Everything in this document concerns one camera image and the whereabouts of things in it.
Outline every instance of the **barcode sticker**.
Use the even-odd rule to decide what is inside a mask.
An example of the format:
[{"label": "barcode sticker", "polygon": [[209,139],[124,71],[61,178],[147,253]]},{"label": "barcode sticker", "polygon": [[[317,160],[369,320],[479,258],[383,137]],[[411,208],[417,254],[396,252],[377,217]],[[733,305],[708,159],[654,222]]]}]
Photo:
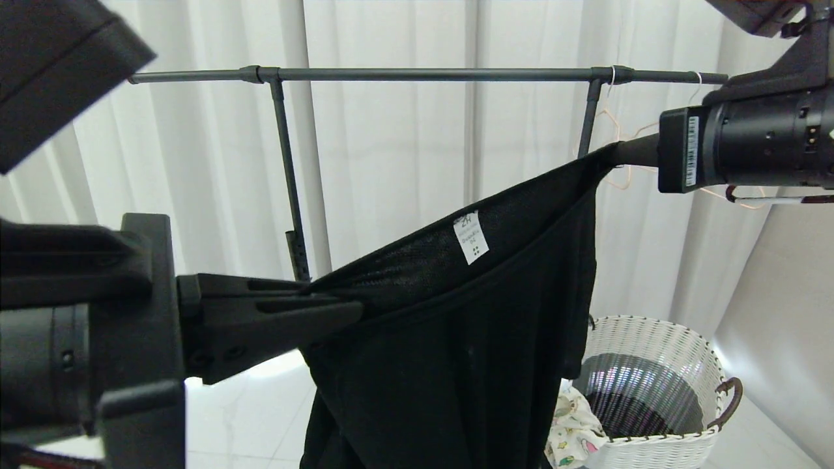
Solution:
[{"label": "barcode sticker", "polygon": [[490,247],[486,245],[484,232],[480,229],[478,210],[455,220],[454,227],[460,248],[466,257],[466,264],[471,265],[490,250]]},{"label": "barcode sticker", "polygon": [[698,180],[698,116],[689,118],[686,130],[686,186],[695,185]]}]

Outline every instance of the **robotic arm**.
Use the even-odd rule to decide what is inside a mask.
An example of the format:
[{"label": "robotic arm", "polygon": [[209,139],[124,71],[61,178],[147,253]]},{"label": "robotic arm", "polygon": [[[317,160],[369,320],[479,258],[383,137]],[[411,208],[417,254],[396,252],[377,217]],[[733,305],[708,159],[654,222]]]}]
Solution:
[{"label": "robotic arm", "polygon": [[[656,166],[665,193],[834,189],[834,2],[708,1],[749,33],[797,40],[701,106],[665,111],[616,162]],[[0,24],[0,44],[15,44],[0,47],[4,174],[153,58],[94,0],[1,2]],[[103,437],[109,467],[184,467],[185,376],[221,381],[362,315],[297,295],[299,282],[175,277],[164,215],[127,214],[120,231],[0,221],[3,469],[83,467],[26,447],[82,432]]]}]

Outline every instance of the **white tile floor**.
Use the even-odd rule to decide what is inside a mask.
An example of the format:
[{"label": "white tile floor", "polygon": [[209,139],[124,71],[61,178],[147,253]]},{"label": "white tile floor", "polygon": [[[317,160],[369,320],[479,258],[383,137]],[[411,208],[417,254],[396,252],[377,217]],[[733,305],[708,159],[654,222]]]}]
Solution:
[{"label": "white tile floor", "polygon": [[[314,384],[298,352],[215,386],[188,384],[188,469],[299,466]],[[48,446],[101,456],[96,440]],[[704,469],[820,469],[752,402],[743,400]]]}]

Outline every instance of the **basket rim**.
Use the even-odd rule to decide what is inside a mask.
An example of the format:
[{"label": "basket rim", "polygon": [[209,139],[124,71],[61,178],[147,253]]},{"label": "basket rim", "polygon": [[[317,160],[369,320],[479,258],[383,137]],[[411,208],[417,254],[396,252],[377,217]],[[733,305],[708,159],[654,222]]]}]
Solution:
[{"label": "basket rim", "polygon": [[[703,335],[699,334],[697,331],[693,330],[690,327],[687,327],[683,324],[677,324],[675,322],[671,322],[668,320],[661,320],[656,318],[650,318],[646,316],[635,316],[635,315],[608,315],[602,316],[599,318],[592,318],[595,325],[599,325],[599,321],[610,320],[610,321],[628,321],[628,320],[648,320],[652,321],[666,327],[681,330],[684,334],[693,335],[698,337],[704,344],[705,348],[710,352],[712,358],[715,360],[716,366],[718,367],[718,376],[720,378],[719,385],[727,380],[726,374],[724,372],[724,366],[721,365],[721,359],[718,358],[715,349],[712,348],[712,343],[708,341]],[[582,361],[584,362],[586,359],[592,356],[583,356]],[[723,396],[725,393],[719,392],[715,390],[716,395],[716,415],[715,418],[721,416],[724,411],[724,399]],[[718,425],[708,426],[702,431],[692,432],[692,433],[685,433],[683,435],[677,435],[674,433],[666,433],[663,435],[650,435],[650,436],[622,436],[619,438],[608,438],[609,445],[617,445],[622,446],[625,444],[634,444],[634,443],[652,443],[652,442],[661,442],[661,441],[681,441],[681,440],[692,440],[692,439],[702,439],[705,437],[712,437],[718,434],[721,431],[721,428]]]}]

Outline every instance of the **barcode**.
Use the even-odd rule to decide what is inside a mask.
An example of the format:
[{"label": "barcode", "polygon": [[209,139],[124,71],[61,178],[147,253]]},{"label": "barcode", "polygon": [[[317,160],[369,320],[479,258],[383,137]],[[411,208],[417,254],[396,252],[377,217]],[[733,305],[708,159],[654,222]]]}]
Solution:
[{"label": "barcode", "polygon": [[695,185],[698,179],[698,116],[689,118],[686,131],[686,186]]}]

